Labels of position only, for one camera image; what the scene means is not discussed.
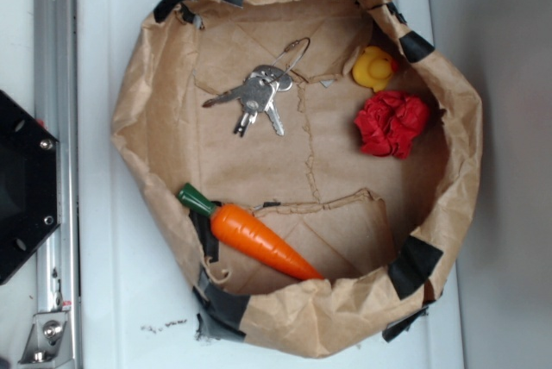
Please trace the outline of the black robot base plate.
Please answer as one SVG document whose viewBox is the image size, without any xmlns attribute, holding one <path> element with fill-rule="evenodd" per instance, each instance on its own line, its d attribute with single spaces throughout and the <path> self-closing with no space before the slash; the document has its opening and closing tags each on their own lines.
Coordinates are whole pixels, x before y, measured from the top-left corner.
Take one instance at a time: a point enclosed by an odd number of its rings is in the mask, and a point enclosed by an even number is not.
<svg viewBox="0 0 552 369">
<path fill-rule="evenodd" d="M 1 283 L 59 226 L 58 140 L 1 93 Z"/>
</svg>

